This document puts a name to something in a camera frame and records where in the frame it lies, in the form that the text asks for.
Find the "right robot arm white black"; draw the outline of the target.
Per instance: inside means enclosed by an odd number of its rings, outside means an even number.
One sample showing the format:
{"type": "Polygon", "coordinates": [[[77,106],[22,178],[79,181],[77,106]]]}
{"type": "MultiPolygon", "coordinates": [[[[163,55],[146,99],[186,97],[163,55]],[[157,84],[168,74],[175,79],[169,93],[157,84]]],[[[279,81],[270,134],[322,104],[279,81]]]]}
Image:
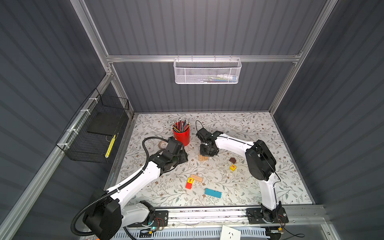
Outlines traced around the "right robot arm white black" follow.
{"type": "Polygon", "coordinates": [[[262,140],[247,142],[230,137],[223,132],[208,132],[205,128],[198,130],[196,136],[201,141],[200,154],[213,157],[219,150],[227,150],[247,160],[250,174],[259,182],[263,219],[273,223],[283,208],[278,200],[275,184],[281,179],[276,173],[276,159],[262,140]]]}

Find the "teal block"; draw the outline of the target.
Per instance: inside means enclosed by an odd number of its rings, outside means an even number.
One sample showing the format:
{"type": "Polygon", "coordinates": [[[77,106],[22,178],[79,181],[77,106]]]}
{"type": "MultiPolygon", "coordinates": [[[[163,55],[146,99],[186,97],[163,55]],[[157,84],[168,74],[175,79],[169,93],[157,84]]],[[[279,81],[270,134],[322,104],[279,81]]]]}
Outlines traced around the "teal block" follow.
{"type": "Polygon", "coordinates": [[[221,192],[215,191],[215,190],[212,190],[212,189],[208,189],[208,188],[205,189],[205,195],[211,196],[211,197],[214,197],[214,198],[218,198],[218,199],[220,199],[222,197],[222,193],[221,192]]]}

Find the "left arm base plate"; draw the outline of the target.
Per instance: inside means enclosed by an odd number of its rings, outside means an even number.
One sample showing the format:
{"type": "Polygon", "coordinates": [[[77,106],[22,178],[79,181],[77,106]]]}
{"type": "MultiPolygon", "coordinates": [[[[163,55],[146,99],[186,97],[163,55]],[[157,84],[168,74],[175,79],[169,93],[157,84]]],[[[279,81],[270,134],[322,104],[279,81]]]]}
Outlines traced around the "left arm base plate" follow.
{"type": "Polygon", "coordinates": [[[143,227],[166,227],[168,225],[169,211],[150,211],[149,215],[142,222],[143,227]]]}

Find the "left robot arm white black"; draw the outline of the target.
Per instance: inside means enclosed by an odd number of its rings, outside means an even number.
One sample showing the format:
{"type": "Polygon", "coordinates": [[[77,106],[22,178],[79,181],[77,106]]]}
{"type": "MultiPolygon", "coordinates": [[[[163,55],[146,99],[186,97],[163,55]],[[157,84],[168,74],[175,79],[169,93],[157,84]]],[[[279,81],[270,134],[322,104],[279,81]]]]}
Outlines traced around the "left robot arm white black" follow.
{"type": "Polygon", "coordinates": [[[120,228],[135,223],[151,224],[156,209],[146,201],[124,209],[126,204],[145,186],[160,176],[173,171],[188,161],[185,146],[174,137],[165,140],[167,147],[150,155],[146,141],[142,147],[146,154],[145,164],[134,174],[107,190],[96,189],[89,203],[73,218],[71,232],[80,237],[95,235],[100,240],[110,240],[120,228]]]}

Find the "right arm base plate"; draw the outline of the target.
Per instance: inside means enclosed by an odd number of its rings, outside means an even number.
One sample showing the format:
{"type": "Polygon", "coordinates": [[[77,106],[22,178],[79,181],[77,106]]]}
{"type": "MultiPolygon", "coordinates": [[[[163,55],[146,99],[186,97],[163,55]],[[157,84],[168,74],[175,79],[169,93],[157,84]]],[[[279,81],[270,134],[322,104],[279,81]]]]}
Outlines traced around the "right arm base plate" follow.
{"type": "Polygon", "coordinates": [[[287,224],[288,215],[283,207],[269,210],[264,207],[246,209],[246,216],[250,224],[287,224]]]}

